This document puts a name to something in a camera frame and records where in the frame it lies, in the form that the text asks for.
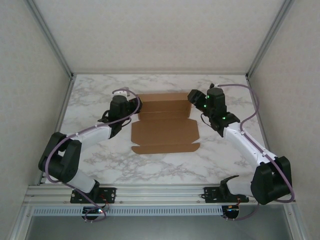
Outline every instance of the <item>aluminum frame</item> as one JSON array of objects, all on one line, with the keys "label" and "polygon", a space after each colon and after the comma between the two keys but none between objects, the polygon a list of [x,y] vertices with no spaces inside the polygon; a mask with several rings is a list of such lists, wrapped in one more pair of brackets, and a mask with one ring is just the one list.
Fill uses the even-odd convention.
[{"label": "aluminum frame", "polygon": [[272,41],[274,40],[280,26],[282,25],[284,19],[286,18],[291,6],[295,0],[284,0],[279,12],[277,13],[269,31],[267,32],[258,52],[256,53],[253,62],[247,72],[247,78],[250,80],[252,75],[255,73],[262,59],[264,58],[266,52],[268,51]]},{"label": "aluminum frame", "polygon": [[[246,76],[245,78],[246,78],[246,84],[248,85],[248,87],[252,88],[250,80],[248,79],[248,77]],[[254,110],[257,110],[256,99],[253,96],[252,92],[251,91],[249,91],[249,92],[250,92],[250,96],[251,96],[251,100],[252,100],[252,103],[253,103]],[[263,139],[263,142],[264,142],[264,146],[265,146],[266,149],[268,149],[271,152],[270,145],[269,145],[269,142],[268,142],[268,138],[267,138],[267,135],[266,135],[266,131],[265,131],[265,128],[264,128],[264,125],[263,125],[263,122],[262,122],[261,115],[260,115],[259,111],[256,114],[256,119],[258,121],[258,125],[259,125],[260,131],[261,131],[261,135],[262,135],[262,139]]]},{"label": "aluminum frame", "polygon": [[[70,79],[70,84],[66,91],[63,105],[60,111],[59,119],[56,124],[56,130],[61,128],[63,118],[68,106],[69,98],[75,82],[75,77],[69,68],[67,61],[61,53],[53,35],[51,34],[48,26],[45,23],[39,9],[33,0],[24,0],[30,9],[33,17],[38,23],[44,37],[48,41],[59,63],[63,67],[65,73]],[[275,20],[273,21],[270,30],[268,31],[258,53],[256,54],[247,73],[247,79],[254,74],[259,66],[262,58],[267,52],[272,40],[274,39],[277,31],[279,30],[284,18],[286,17],[294,0],[284,0],[281,9],[279,10]],[[265,137],[265,132],[258,116],[258,122],[261,128],[263,140],[268,148],[268,141]],[[208,205],[221,205],[221,203],[205,203],[204,199],[200,197],[203,193],[204,187],[215,187],[214,184],[172,184],[172,185],[125,185],[125,184],[103,184],[102,187],[115,187],[117,188],[116,202],[114,206],[208,206]],[[36,206],[90,206],[90,204],[71,204],[70,201],[71,189],[63,185],[41,184],[38,186],[30,186],[27,190],[26,196],[23,200],[17,221],[13,227],[13,231],[9,236],[9,240],[24,240],[32,219],[32,215]],[[250,198],[247,205],[257,204],[254,198]],[[270,204],[280,204],[278,202],[271,202]],[[306,240],[307,234],[300,217],[300,213],[295,203],[285,204],[285,214],[290,226],[292,237],[294,240]]]}]

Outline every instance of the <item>black mounting bracket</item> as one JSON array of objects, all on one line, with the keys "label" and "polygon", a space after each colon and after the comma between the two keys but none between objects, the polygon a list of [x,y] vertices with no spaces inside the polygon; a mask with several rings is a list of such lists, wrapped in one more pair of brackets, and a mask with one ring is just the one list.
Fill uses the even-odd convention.
[{"label": "black mounting bracket", "polygon": [[[115,187],[99,187],[96,198],[90,199],[93,200],[96,204],[105,204],[106,201],[108,204],[114,204],[116,199],[116,192],[117,189]],[[70,203],[89,204],[90,202],[87,199],[85,199],[80,193],[73,190],[71,194]]]},{"label": "black mounting bracket", "polygon": [[201,194],[201,198],[205,200],[206,204],[215,204],[215,203],[248,203],[249,198],[245,195],[232,195],[224,196],[221,192],[221,188],[218,186],[208,186],[204,187],[204,194]]}]

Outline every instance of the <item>cardboard box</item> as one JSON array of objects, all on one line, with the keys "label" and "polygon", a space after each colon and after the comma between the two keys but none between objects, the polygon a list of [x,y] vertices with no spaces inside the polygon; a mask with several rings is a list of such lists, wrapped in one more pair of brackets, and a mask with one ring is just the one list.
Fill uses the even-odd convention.
[{"label": "cardboard box", "polygon": [[194,152],[200,143],[196,120],[189,119],[191,103],[187,92],[139,94],[142,108],[132,123],[131,141],[136,154]]}]

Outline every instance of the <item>cable connector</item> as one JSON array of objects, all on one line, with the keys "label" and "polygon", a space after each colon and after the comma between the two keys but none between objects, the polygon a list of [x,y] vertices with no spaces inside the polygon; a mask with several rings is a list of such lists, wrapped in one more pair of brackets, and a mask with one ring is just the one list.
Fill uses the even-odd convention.
[{"label": "cable connector", "polygon": [[211,83],[210,84],[210,87],[209,88],[217,88],[219,86],[219,83],[216,83],[216,84],[214,84],[214,83]]},{"label": "cable connector", "polygon": [[129,88],[127,86],[125,87],[122,87],[119,91],[115,91],[113,93],[113,95],[121,95],[121,96],[124,96],[124,97],[129,97],[130,96],[130,92],[129,91],[126,91],[126,90],[129,90]]}]

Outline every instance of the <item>black cable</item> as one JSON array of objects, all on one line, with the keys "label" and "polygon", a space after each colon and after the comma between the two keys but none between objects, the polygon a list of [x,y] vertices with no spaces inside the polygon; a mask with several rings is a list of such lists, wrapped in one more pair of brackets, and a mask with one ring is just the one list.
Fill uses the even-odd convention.
[{"label": "black cable", "polygon": [[131,123],[131,117],[129,117],[129,121],[126,124],[122,125],[122,127],[127,126],[129,123]]},{"label": "black cable", "polygon": [[100,197],[105,201],[104,205],[101,207],[102,209],[104,209],[107,206],[108,202],[107,202],[107,199],[103,195],[100,195]]},{"label": "black cable", "polygon": [[211,128],[211,126],[208,123],[206,123],[205,120],[203,119],[203,115],[204,115],[203,113],[200,115],[202,122]]}]

